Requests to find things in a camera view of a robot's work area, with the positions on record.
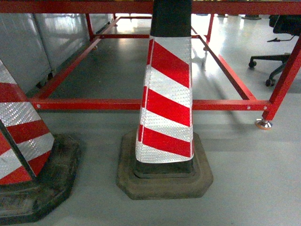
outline red stripe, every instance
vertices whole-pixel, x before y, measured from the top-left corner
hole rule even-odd
[[[190,109],[149,89],[146,109],[164,118],[190,126]]]
[[[0,103],[27,102],[27,97],[17,84],[0,83]]]
[[[179,140],[144,127],[143,144],[174,154],[190,157],[190,142]]]
[[[154,39],[150,40],[150,43],[149,43],[149,53],[147,55],[147,64],[146,65],[149,65],[150,62],[151,62],[151,50],[152,50],[152,44],[154,42]]]
[[[145,100],[146,100],[146,91],[147,91],[147,87],[144,86],[144,88],[143,88],[143,98],[142,98],[142,103],[141,103],[142,107],[145,107],[145,104],[146,104],[146,102],[145,102]]]
[[[143,132],[143,125],[139,126],[139,131],[138,131],[138,141],[141,142],[142,139],[142,132]]]
[[[32,171],[34,172],[34,174],[37,176],[40,171],[42,170],[43,166],[45,165],[49,155],[50,155],[50,151],[46,152],[43,155],[40,155],[39,157],[32,159],[30,161],[28,161],[28,164],[30,165],[30,167],[32,168]]]
[[[7,129],[17,144],[49,133],[43,120],[8,126]]]
[[[10,149],[10,145],[4,136],[0,133],[0,155],[7,152]]]
[[[155,42],[151,66],[189,88],[189,65]]]
[[[17,168],[15,171],[5,176],[4,178],[0,179],[0,185],[9,185],[9,184],[30,181],[30,180],[32,179],[28,175],[26,169],[23,166],[21,166]]]

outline gray floor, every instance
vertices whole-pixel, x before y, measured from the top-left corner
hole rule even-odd
[[[205,33],[209,17],[193,15]],[[214,18],[212,43],[259,99],[273,88],[264,83],[280,62],[252,55],[291,52],[291,42],[275,37],[266,16]],[[124,20],[113,32],[148,33],[150,21]],[[103,40],[53,97],[140,98],[147,40]],[[195,99],[239,99],[222,71],[193,40]],[[135,129],[139,112],[42,113],[53,133],[72,135],[83,151],[71,197],[43,220],[25,226],[300,226],[301,75],[295,79],[271,131],[254,126],[261,112],[194,112],[194,131],[203,142],[214,182],[200,199],[132,201],[116,185],[121,138]]]

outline red and white striped traffic cone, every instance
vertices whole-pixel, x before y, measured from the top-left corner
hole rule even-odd
[[[0,61],[0,123],[17,144],[20,154],[37,176],[45,165],[54,143],[54,137],[39,117],[27,97]],[[0,185],[31,180],[12,149],[0,151]]]
[[[1,60],[0,90],[0,225],[35,221],[68,197],[78,144],[55,143]]]
[[[132,199],[200,197],[213,181],[192,128],[191,5],[154,1],[140,126],[124,136],[118,170]]]

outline gray wall panel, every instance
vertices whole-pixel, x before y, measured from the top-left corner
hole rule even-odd
[[[35,14],[52,69],[57,69],[80,47],[87,44],[83,14]]]
[[[112,21],[113,14],[90,14],[93,31],[96,33],[102,29],[108,22]]]
[[[0,59],[24,92],[50,72],[32,14],[0,14]]]

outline office chair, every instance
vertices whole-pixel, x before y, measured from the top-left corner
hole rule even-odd
[[[290,41],[293,39],[294,36],[300,36],[301,33],[301,15],[271,15],[269,17],[269,25],[270,27],[273,27],[273,33],[287,33],[292,35],[291,39],[288,40],[279,40],[278,38],[275,38],[273,40],[270,40],[268,42],[280,42],[280,41]],[[274,76],[281,73],[286,65],[286,62],[288,58],[290,57],[289,53],[285,53],[282,55],[271,55],[271,56],[252,56],[250,59],[249,67],[254,68],[256,66],[255,59],[258,60],[276,60],[281,61],[282,65],[278,67],[276,70],[274,70],[270,76],[269,79],[266,80],[265,85],[267,87],[274,86],[276,80],[274,79]]]

